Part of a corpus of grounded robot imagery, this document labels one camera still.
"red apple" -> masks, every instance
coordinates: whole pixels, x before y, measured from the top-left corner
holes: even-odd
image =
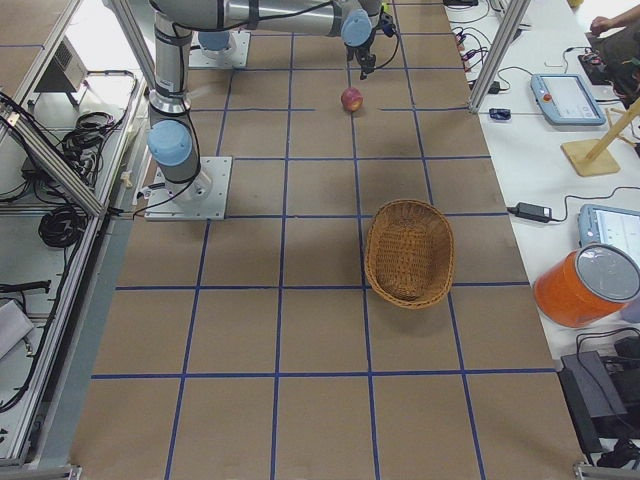
[[[356,87],[349,87],[342,92],[340,96],[340,101],[342,102],[342,106],[348,112],[355,112],[362,106],[362,101],[364,98]]]

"power adapter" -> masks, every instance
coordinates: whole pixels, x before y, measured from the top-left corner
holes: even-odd
[[[533,220],[534,222],[549,223],[553,220],[549,207],[541,207],[531,203],[518,202],[515,207],[507,208],[507,211],[516,217]]]
[[[48,182],[51,177],[42,168],[37,167],[30,158],[26,158],[21,167],[22,178],[27,182]]]
[[[475,80],[472,80],[471,82],[469,82],[469,89],[473,90],[473,87],[475,86],[475,84],[476,84]],[[500,82],[495,80],[489,87],[489,94],[497,95],[498,93],[500,93]]]

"person's hand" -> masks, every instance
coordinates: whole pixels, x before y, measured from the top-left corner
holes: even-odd
[[[596,17],[591,22],[591,33],[593,33],[596,37],[601,33],[610,30],[612,27],[611,19],[607,17]]]

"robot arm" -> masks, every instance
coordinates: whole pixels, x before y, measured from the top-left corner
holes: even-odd
[[[193,31],[228,35],[245,27],[293,33],[340,36],[347,59],[357,58],[361,78],[375,70],[370,54],[375,33],[392,36],[393,22],[382,0],[150,0],[156,11],[155,86],[149,96],[152,130],[148,144],[176,201],[206,194],[197,137],[189,118],[188,60]]]

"person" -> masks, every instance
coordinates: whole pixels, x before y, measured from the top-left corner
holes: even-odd
[[[607,37],[602,33],[624,27]],[[640,97],[640,5],[613,18],[596,17],[590,26],[591,47],[606,65],[606,72],[616,94],[629,107]]]
[[[608,32],[612,28],[627,27],[640,20],[640,5],[630,8],[624,13],[613,17],[596,17],[591,22],[591,33],[596,37]]]

